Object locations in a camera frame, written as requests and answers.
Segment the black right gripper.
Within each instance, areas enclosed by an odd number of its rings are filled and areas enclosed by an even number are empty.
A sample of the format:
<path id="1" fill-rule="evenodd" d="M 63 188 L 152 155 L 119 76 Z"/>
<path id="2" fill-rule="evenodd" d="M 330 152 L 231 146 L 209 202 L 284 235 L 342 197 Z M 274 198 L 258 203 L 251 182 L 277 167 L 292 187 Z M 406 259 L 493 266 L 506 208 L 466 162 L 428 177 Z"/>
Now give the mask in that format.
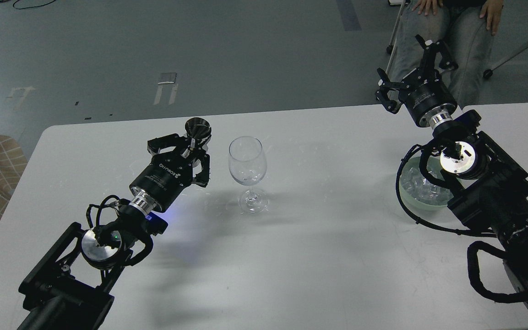
<path id="1" fill-rule="evenodd" d="M 389 93 L 402 90 L 401 102 L 415 125 L 428 127 L 430 119 L 437 113 L 446 111 L 451 115 L 457 109 L 457 101 L 442 81 L 442 74 L 458 69 L 458 63 L 443 40 L 424 40 L 420 35 L 416 35 L 415 39 L 423 49 L 419 66 L 404 76 L 402 82 L 390 81 L 386 71 L 377 68 L 380 80 L 376 99 L 386 111 L 397 114 L 401 104 L 391 99 Z"/>

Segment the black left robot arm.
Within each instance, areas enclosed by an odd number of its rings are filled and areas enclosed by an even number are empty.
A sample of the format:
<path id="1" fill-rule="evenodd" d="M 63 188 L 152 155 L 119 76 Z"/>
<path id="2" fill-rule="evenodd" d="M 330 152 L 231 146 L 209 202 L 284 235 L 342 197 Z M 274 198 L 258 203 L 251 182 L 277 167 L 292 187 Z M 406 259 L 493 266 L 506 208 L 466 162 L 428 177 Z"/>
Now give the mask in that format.
<path id="1" fill-rule="evenodd" d="M 212 132 L 205 126 L 147 142 L 149 164 L 132 197 L 105 197 L 86 209 L 88 228 L 72 223 L 19 286 L 28 316 L 21 330 L 97 330 L 123 271 L 151 253 L 168 223 L 161 216 L 183 190 L 207 186 Z"/>

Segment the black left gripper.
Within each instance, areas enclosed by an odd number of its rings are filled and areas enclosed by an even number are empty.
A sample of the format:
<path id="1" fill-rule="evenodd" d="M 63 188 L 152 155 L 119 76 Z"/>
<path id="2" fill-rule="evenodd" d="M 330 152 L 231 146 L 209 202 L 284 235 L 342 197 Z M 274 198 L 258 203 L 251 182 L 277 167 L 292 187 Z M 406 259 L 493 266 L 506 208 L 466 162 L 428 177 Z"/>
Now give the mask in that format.
<path id="1" fill-rule="evenodd" d="M 164 213 L 186 187 L 206 187 L 211 173 L 211 157 L 207 154 L 211 138 L 173 133 L 148 140 L 152 159 L 129 185 L 132 194 L 145 192 L 155 201 L 153 211 Z M 167 148 L 174 150 L 160 153 Z"/>

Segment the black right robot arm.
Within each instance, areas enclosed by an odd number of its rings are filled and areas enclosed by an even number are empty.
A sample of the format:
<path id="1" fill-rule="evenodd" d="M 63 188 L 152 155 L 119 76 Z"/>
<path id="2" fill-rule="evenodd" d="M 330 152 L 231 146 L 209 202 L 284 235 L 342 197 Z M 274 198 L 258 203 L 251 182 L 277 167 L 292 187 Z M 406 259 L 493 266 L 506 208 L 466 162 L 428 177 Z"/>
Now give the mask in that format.
<path id="1" fill-rule="evenodd" d="M 441 69 L 458 64 L 442 41 L 416 35 L 423 50 L 419 66 L 401 82 L 390 81 L 379 68 L 376 98 L 390 113 L 408 109 L 418 127 L 431 127 L 433 138 L 414 145 L 402 158 L 396 173 L 396 195 L 404 212 L 417 224 L 434 230 L 471 237 L 495 237 L 501 248 L 473 242 L 467 248 L 468 278 L 473 289 L 496 303 L 523 303 L 528 309 L 528 173 L 484 131 L 475 110 L 457 118 L 457 102 L 442 81 Z M 434 186 L 450 190 L 446 206 L 463 224 L 452 229 L 415 215 L 401 197 L 400 178 L 413 155 L 420 152 L 419 171 Z M 501 259 L 515 292 L 502 294 L 485 288 L 480 276 L 478 252 Z"/>

